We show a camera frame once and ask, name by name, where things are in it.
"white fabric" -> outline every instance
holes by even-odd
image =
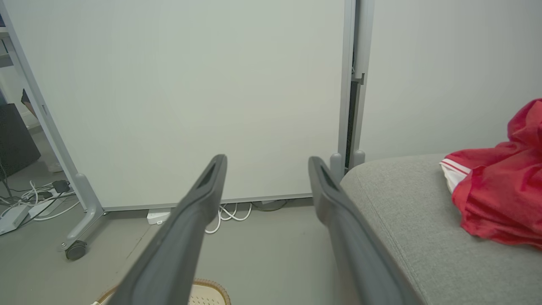
[[[444,177],[446,177],[450,193],[453,193],[459,182],[465,179],[468,173],[470,173],[469,168],[447,158],[442,160],[439,164],[444,172]]]

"whiteboard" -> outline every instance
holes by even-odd
[[[541,1],[375,1],[359,148],[366,160],[506,141],[542,97]]]
[[[338,150],[343,1],[4,3],[104,208],[178,202],[219,153],[225,200],[307,195]]]

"whiteboard stand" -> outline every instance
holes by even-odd
[[[347,142],[347,130],[348,130],[348,115],[350,106],[350,88],[352,79],[352,60],[353,60],[353,45],[354,45],[354,23],[356,16],[356,1],[345,0],[344,2],[344,32],[343,32],[343,58],[341,67],[341,91],[340,91],[340,118],[339,118],[339,138],[337,152],[330,156],[330,167],[333,172],[334,178],[341,180],[344,176],[345,169],[345,157],[346,157],[346,142]],[[43,131],[46,134],[48,141],[51,143],[51,147],[59,162],[66,173],[66,176],[74,188],[74,191],[81,201],[81,205],[86,212],[85,217],[72,229],[69,235],[66,236],[66,241],[61,243],[57,250],[65,251],[72,246],[78,238],[89,229],[100,216],[104,214],[104,211],[124,211],[128,209],[148,209],[148,208],[167,208],[175,207],[177,203],[164,203],[152,206],[124,206],[124,207],[108,207],[103,209],[98,197],[88,179],[83,173],[78,172],[72,158],[70,157],[66,145],[62,140],[60,133],[55,125],[53,118],[51,117],[47,103],[40,91],[37,81],[33,75],[32,69],[25,56],[20,40],[13,28],[10,15],[7,11],[4,0],[0,0],[0,14],[6,24],[7,32],[9,36],[2,37],[8,53],[14,63],[15,70],[21,78],[23,88],[25,88],[30,103],[35,109],[38,121],[43,127]],[[280,200],[290,198],[302,198],[311,196],[311,194],[296,194],[296,195],[277,195],[277,196],[265,196],[258,198],[259,200]],[[231,202],[243,202],[242,199],[223,200],[222,203]]]

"white and red striped trim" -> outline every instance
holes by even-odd
[[[463,166],[455,161],[452,161],[450,159],[447,159],[445,158],[444,160],[442,160],[440,163],[440,165],[450,169],[450,170],[453,170],[453,171],[456,171],[458,173],[461,173],[461,174],[465,174],[465,175],[468,175],[470,173],[470,168],[466,167],[466,166]]]

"black sleeve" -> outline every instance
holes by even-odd
[[[23,97],[21,98],[21,102],[23,103],[29,103],[30,99],[28,98],[27,92],[23,89]]]

